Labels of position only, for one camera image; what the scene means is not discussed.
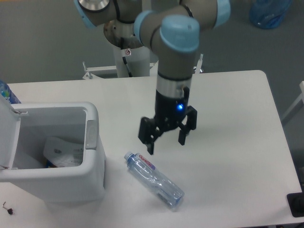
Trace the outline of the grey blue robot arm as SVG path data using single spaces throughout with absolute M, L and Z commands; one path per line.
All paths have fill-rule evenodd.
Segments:
M 143 10 L 140 0 L 76 0 L 88 27 L 112 20 L 132 24 L 132 35 L 158 57 L 155 115 L 141 119 L 138 137 L 153 154 L 163 133 L 180 129 L 179 143 L 197 126 L 197 110 L 188 104 L 200 33 L 230 17 L 228 0 L 181 0 L 171 9 Z

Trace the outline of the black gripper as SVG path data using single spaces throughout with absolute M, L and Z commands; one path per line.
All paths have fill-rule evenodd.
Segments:
M 186 136 L 197 127 L 198 112 L 188 106 L 190 90 L 183 89 L 181 98 L 172 98 L 156 91 L 154 118 L 142 117 L 138 138 L 146 145 L 150 155 L 154 154 L 154 143 L 164 132 L 180 128 L 178 142 L 185 144 Z

